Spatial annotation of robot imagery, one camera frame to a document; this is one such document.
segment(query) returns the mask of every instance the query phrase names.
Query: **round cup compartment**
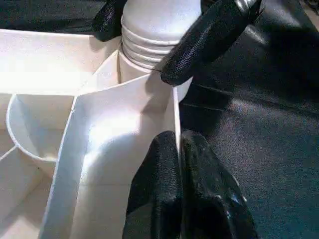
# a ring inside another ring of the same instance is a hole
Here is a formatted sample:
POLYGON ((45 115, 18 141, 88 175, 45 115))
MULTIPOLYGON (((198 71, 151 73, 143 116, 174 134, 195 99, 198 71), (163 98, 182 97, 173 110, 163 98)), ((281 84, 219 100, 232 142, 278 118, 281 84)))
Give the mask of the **round cup compartment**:
POLYGON ((14 143, 53 176, 73 96, 13 95, 7 127, 14 143))

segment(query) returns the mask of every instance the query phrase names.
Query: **black cloth background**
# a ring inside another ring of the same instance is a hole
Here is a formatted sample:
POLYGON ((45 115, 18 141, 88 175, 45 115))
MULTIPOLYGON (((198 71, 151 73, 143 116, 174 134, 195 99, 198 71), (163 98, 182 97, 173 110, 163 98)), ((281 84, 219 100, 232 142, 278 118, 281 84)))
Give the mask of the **black cloth background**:
MULTIPOLYGON (((90 33, 104 3, 0 0, 0 28, 90 33)), ((182 127, 237 178, 263 239, 319 238, 317 39, 297 1, 268 0, 180 104, 182 127)))

